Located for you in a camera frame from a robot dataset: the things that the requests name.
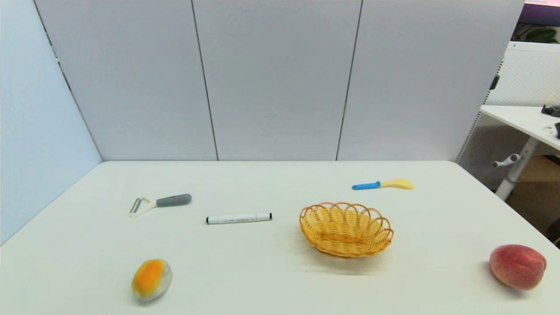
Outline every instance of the desk leg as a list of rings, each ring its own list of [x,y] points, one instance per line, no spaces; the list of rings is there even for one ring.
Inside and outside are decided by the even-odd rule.
[[[529,163],[529,160],[533,156],[533,153],[535,153],[538,145],[539,140],[536,138],[530,137],[529,140],[527,140],[525,147],[523,147],[523,151],[519,154],[521,155],[521,160],[512,166],[510,172],[507,173],[507,176],[503,179],[496,191],[496,195],[501,200],[505,201],[509,197],[511,191],[514,190],[515,185],[519,180],[519,176],[523,173],[523,170],[527,166],[527,163]]]

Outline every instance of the floor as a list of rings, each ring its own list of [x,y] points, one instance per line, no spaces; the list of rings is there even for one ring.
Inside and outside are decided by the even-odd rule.
[[[560,218],[560,165],[534,156],[506,203],[548,238],[548,227]]]

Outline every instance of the gray handle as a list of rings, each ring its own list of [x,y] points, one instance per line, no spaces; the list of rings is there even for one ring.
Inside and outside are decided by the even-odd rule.
[[[180,206],[186,205],[192,199],[191,195],[186,194],[179,194],[177,196],[171,196],[166,198],[161,198],[156,200],[156,206],[158,207],[171,207],[171,206]]]

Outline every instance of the red peach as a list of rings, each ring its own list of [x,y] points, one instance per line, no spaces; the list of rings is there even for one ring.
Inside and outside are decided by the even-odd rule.
[[[535,288],[543,278],[546,268],[547,260],[544,256],[523,245],[502,245],[490,255],[490,270],[499,281],[512,288]]]

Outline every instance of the peeler handle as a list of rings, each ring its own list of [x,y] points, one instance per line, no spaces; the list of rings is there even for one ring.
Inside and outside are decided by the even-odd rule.
[[[177,196],[165,197],[156,200],[157,207],[171,207],[171,206],[180,206],[186,205],[190,202],[192,196],[188,193],[186,194],[179,194]]]
[[[381,187],[381,182],[369,183],[369,184],[359,184],[352,186],[352,189],[355,191],[362,190],[362,189],[373,189]]]

